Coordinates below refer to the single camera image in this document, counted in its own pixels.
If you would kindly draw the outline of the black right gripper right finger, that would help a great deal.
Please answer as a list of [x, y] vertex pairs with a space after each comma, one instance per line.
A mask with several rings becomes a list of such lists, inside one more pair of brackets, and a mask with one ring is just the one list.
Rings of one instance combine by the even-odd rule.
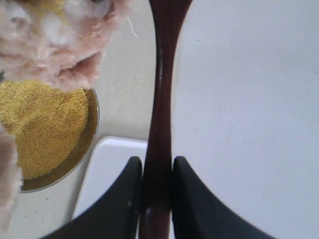
[[213, 195], [182, 156], [173, 163], [171, 205], [177, 239], [271, 238]]

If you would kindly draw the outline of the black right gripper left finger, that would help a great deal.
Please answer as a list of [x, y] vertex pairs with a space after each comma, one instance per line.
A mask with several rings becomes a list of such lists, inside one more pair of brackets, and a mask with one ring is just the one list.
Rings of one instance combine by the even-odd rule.
[[134, 239], [141, 205], [142, 163], [131, 157], [90, 208], [45, 239]]

